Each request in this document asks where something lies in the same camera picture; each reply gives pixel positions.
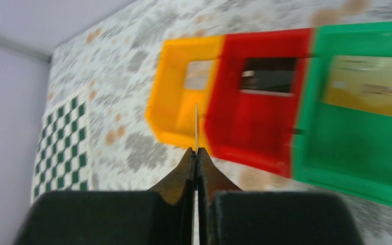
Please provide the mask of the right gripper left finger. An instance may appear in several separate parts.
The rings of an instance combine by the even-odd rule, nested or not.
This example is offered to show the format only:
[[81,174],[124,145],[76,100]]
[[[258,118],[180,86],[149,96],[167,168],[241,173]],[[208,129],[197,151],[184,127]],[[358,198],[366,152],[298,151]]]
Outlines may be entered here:
[[14,244],[192,244],[195,152],[148,190],[51,191]]

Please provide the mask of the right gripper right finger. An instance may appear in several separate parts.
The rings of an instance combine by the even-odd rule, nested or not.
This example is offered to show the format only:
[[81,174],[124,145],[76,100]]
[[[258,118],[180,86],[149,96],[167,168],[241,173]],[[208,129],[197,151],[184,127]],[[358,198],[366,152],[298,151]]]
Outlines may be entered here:
[[243,191],[204,148],[195,157],[200,244],[363,244],[338,196],[310,191]]

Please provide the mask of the thin silver card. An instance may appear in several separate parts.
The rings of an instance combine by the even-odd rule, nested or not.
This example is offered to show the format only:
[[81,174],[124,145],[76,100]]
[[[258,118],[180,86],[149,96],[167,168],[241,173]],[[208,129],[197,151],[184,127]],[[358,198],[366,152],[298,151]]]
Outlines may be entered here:
[[198,144],[199,144],[199,118],[198,118],[198,104],[195,104],[195,143],[194,143],[194,151],[197,154],[198,152]]

